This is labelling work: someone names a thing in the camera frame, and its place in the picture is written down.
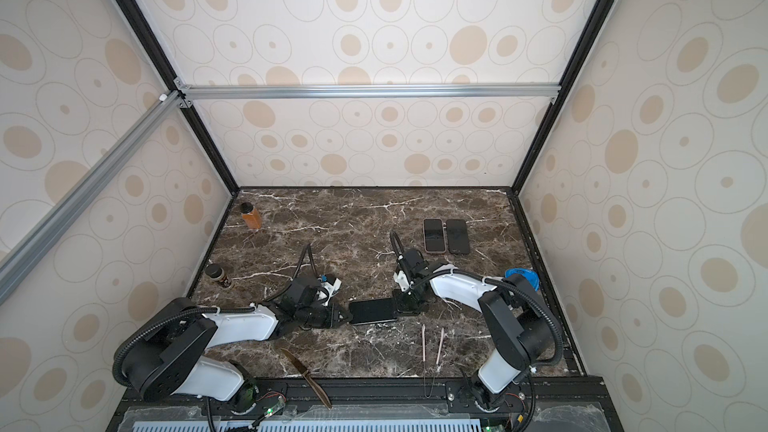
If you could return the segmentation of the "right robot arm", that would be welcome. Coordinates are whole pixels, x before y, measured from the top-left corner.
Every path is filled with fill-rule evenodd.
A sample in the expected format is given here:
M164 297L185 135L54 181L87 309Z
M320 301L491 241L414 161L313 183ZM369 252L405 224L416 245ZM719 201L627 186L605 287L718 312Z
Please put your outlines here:
M495 411L509 386L529 379L539 367L562 360L562 326L525 275L486 277L451 263L430 263L420 251L406 249L396 232L389 239L397 263L393 291L397 315L423 313L431 296L481 313L494 349L460 390L480 410Z

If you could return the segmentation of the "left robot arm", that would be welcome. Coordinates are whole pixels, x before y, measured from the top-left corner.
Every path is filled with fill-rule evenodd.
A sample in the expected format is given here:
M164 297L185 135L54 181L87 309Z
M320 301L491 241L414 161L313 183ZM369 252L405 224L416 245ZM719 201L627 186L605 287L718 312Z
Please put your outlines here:
M254 379L241 366L206 357L214 347L240 342L276 341L296 330L328 330L351 316L335 301L342 281L322 274L310 246L286 287L242 308L202 307L186 297L172 300L114 352L113 379L145 402L172 395L200 396L243 413L258 400Z

